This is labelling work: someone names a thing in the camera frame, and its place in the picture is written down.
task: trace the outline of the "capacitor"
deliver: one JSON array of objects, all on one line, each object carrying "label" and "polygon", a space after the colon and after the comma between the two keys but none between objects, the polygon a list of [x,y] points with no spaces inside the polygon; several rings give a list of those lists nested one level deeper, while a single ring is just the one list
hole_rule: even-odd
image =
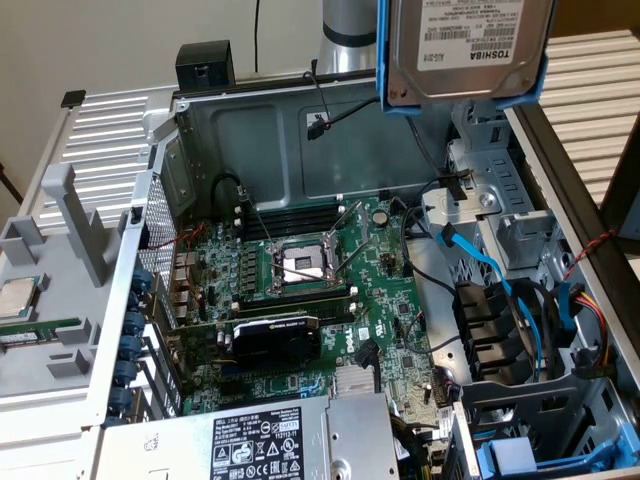
[{"label": "capacitor", "polygon": [[224,346],[229,348],[231,347],[231,339],[233,338],[233,330],[231,330],[231,326],[227,325],[227,331],[224,334]]},{"label": "capacitor", "polygon": [[213,285],[209,285],[209,288],[207,288],[207,302],[210,306],[216,304],[216,289]]},{"label": "capacitor", "polygon": [[430,383],[427,383],[424,387],[424,403],[429,403],[429,399],[431,398],[431,390],[433,387],[431,387]]},{"label": "capacitor", "polygon": [[207,307],[204,302],[204,288],[201,288],[200,293],[198,294],[198,317],[202,323],[206,323]]},{"label": "capacitor", "polygon": [[389,215],[383,210],[376,210],[372,216],[373,224],[378,228],[384,228],[389,223]]}]

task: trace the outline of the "warning symbol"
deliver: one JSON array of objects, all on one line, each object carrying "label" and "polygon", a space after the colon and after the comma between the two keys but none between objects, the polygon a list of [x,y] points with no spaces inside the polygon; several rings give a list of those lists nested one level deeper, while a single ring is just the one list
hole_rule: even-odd
[{"label": "warning symbol", "polygon": [[274,455],[278,455],[278,447],[276,447],[276,444],[271,442],[271,446],[269,447],[269,451],[267,452],[267,457],[272,457]]},{"label": "warning symbol", "polygon": [[231,458],[236,465],[253,462],[253,442],[234,443]]},{"label": "warning symbol", "polygon": [[213,450],[213,466],[224,467],[229,465],[231,459],[231,446],[223,445],[221,447],[215,447]]},{"label": "warning symbol", "polygon": [[296,444],[294,443],[292,438],[287,438],[284,443],[282,444],[282,449],[285,452],[293,452],[293,449],[296,447]]}]

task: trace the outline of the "hard drive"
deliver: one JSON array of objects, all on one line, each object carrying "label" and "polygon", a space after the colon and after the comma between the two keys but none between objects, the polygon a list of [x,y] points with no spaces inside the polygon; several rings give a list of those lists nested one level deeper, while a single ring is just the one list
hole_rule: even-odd
[{"label": "hard drive", "polygon": [[526,93],[552,10],[553,0],[392,0],[389,104]]}]

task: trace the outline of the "green circuit board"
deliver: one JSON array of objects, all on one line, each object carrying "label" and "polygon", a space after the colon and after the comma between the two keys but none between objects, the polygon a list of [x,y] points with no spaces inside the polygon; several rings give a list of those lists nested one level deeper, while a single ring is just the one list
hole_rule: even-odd
[{"label": "green circuit board", "polygon": [[[403,276],[399,236],[401,217],[392,216],[389,201],[379,201],[377,197],[351,199],[343,205],[349,208],[358,200],[362,201],[361,209],[354,209],[337,232],[339,250],[344,259],[362,243],[362,222],[368,222],[368,243],[339,277],[340,282],[357,287],[357,298],[301,302],[247,314],[251,318],[282,313],[335,317],[335,324],[322,327],[320,358],[308,362],[303,370],[296,366],[290,371],[234,374],[229,373],[229,366],[224,362],[215,364],[211,361],[208,344],[215,342],[217,331],[224,326],[230,332],[233,325],[247,320],[244,318],[247,315],[240,315],[240,318],[235,315],[233,318],[234,294],[248,300],[273,296],[268,293],[272,283],[272,257],[268,252],[268,241],[237,243],[230,234],[229,226],[206,226],[205,240],[191,245],[206,265],[195,287],[205,291],[209,286],[214,287],[215,303],[207,304],[204,317],[197,307],[191,306],[186,325],[176,331],[181,336],[188,353],[187,362],[192,367],[192,381],[184,400],[185,415],[242,406],[243,402],[256,399],[330,394],[336,369],[354,365],[355,352],[364,341],[372,338],[382,352],[382,388],[390,399],[390,406],[407,421],[433,423],[436,407],[433,402],[425,404],[423,397],[431,373],[429,359],[407,351],[394,331],[394,317],[406,328],[420,312],[413,275]],[[384,227],[375,226],[372,222],[373,213],[380,211],[388,216]],[[313,243],[317,238],[318,234],[297,236],[296,246]],[[383,265],[383,255],[394,258],[394,265]],[[309,287],[296,285],[287,293],[295,293],[298,288]],[[349,310],[351,303],[356,303],[353,313]],[[341,323],[341,318],[350,320]],[[411,332],[410,340],[418,347],[428,348],[426,335],[419,327]]]}]

